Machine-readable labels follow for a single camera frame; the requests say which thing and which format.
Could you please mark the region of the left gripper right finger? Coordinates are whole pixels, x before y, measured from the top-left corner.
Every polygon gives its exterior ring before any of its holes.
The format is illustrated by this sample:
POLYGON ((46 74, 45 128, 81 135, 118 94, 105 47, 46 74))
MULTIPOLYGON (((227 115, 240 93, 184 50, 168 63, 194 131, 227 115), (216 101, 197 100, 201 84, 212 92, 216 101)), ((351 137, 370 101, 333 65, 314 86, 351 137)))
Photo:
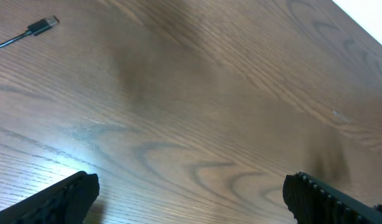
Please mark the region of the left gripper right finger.
POLYGON ((305 172, 286 176, 282 196, 301 224, 382 224, 382 204, 369 207, 305 172))

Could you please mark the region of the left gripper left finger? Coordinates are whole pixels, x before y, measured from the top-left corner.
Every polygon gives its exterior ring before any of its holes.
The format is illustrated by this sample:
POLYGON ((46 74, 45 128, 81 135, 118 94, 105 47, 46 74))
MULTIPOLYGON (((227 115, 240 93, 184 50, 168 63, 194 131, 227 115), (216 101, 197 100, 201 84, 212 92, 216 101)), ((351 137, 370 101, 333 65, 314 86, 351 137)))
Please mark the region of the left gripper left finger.
POLYGON ((0 211, 0 224, 83 223, 99 192, 98 175, 80 171, 0 211))

